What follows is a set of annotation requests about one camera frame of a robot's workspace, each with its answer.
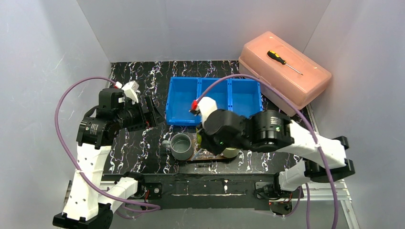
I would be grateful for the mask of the light green ceramic mug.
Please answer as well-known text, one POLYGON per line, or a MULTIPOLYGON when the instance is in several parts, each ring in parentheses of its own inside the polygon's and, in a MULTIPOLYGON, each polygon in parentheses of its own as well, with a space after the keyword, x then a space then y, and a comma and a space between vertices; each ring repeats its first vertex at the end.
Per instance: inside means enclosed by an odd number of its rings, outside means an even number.
POLYGON ((225 158, 234 158, 240 153, 240 149, 237 148, 226 148, 220 156, 223 156, 225 158))

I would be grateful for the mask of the yellow-green toothpaste tube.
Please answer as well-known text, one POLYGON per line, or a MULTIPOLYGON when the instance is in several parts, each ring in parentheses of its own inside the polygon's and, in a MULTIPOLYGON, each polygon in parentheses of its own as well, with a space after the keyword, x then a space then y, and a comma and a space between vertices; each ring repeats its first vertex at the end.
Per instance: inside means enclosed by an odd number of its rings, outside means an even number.
POLYGON ((197 145, 200 145, 202 142, 202 136, 201 136, 201 131, 203 129, 202 128, 196 128, 196 141, 197 141, 197 145))

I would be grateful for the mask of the grey-blue ceramic mug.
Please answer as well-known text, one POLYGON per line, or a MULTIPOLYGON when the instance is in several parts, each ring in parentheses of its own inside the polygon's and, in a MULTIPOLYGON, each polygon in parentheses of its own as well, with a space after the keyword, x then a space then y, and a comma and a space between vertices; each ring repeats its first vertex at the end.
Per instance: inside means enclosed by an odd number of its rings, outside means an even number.
POLYGON ((169 149, 177 160, 184 161, 193 155, 192 141, 183 133, 176 134, 171 140, 162 141, 162 146, 169 149))

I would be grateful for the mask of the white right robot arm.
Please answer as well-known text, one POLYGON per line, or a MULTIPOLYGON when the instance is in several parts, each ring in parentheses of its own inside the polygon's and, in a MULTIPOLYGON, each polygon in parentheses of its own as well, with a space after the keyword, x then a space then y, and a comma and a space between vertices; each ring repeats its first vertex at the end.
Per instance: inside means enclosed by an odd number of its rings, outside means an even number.
POLYGON ((201 114, 201 147, 218 155, 226 148, 258 153, 282 152, 302 158, 296 165, 275 174, 273 191, 294 191, 309 181, 328 183, 326 169, 333 181, 355 174, 353 161, 346 157, 347 139, 328 139, 316 135, 288 116, 273 110, 250 117, 216 109, 201 114))

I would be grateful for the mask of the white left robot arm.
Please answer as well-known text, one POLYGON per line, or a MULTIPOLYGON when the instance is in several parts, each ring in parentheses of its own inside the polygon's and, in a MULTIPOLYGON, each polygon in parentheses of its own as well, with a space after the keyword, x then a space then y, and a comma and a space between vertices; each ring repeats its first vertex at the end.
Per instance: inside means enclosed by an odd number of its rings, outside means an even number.
POLYGON ((107 229, 114 213, 130 197, 140 196, 140 212, 158 210, 146 200, 148 191, 140 173, 126 172, 108 191, 100 188, 104 164, 119 131, 146 130, 164 121, 152 98, 145 97, 143 111, 132 89, 106 88, 100 91, 98 105, 89 109, 79 124, 77 156, 72 157, 75 175, 63 211, 53 225, 64 229, 107 229))

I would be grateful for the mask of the blue three-compartment bin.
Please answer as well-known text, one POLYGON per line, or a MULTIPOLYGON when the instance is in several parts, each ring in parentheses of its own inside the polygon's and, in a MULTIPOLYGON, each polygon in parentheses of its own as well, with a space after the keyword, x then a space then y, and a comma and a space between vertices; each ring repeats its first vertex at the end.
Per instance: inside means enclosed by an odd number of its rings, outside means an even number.
MULTIPOLYGON (((216 78, 172 77, 166 102, 168 125, 197 126, 200 116, 189 112, 191 104, 216 78)), ((249 117, 263 110, 260 84, 251 79, 228 79, 211 89, 207 95, 219 109, 249 117)))

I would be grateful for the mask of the white toothbrush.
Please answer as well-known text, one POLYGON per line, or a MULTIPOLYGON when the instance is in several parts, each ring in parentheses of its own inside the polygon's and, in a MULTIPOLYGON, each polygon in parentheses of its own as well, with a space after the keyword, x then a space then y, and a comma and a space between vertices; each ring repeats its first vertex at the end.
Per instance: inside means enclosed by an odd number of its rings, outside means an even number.
POLYGON ((194 156, 191 158, 191 160, 195 160, 199 155, 201 154, 201 151, 197 151, 194 156))

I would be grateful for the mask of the clear plastic toothbrush holder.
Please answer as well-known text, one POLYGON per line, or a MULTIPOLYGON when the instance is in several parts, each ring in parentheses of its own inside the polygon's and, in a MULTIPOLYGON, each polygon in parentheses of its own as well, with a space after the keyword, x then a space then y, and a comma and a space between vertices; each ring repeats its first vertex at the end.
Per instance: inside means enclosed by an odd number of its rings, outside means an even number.
POLYGON ((214 155, 213 153, 211 153, 203 148, 200 148, 197 151, 201 151, 201 154, 195 160, 211 160, 211 159, 222 159, 223 158, 223 156, 214 155))

